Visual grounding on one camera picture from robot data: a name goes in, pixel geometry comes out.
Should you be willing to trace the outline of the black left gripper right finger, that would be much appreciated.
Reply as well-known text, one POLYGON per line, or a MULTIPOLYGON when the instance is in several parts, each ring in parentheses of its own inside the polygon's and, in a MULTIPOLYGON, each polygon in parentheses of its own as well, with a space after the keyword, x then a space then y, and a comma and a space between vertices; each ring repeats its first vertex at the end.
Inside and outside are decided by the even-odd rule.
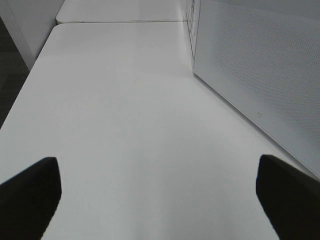
POLYGON ((273 155, 259 159, 255 192, 281 240, 320 238, 320 182, 273 155))

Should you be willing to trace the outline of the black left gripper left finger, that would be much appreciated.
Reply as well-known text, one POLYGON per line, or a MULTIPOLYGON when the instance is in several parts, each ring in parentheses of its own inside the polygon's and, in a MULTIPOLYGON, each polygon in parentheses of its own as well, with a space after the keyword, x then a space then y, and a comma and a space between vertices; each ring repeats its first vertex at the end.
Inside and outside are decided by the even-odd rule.
POLYGON ((55 157, 45 157, 0 185, 0 238, 40 240, 62 196, 55 157))

